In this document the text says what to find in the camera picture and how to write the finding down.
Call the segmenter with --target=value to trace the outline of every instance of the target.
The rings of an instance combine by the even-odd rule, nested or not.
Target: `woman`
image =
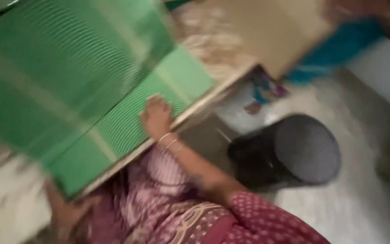
[[[296,216],[251,193],[170,132],[171,107],[147,100],[141,121],[157,145],[81,205],[46,184],[60,240],[91,244],[328,244]]]

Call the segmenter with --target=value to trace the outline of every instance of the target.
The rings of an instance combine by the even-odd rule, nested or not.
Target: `white wall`
[[[367,86],[390,103],[390,40],[384,40],[348,65]]]

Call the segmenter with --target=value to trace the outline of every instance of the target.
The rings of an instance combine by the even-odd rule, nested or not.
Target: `blue fabric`
[[[344,23],[324,43],[304,57],[287,75],[295,85],[306,85],[329,75],[384,36],[376,19]]]

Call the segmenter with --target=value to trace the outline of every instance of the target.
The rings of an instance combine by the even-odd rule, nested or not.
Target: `tiled floor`
[[[390,105],[346,72],[292,89],[267,109],[265,123],[290,113],[307,113],[336,136],[342,152],[339,178],[316,188],[281,190],[267,197],[302,218],[333,244],[390,244],[390,185],[375,173],[390,144]],[[218,118],[187,130],[195,150],[233,173],[225,156],[228,137],[237,136]],[[49,221],[40,191],[42,175],[21,159],[0,169],[0,244],[18,244]]]

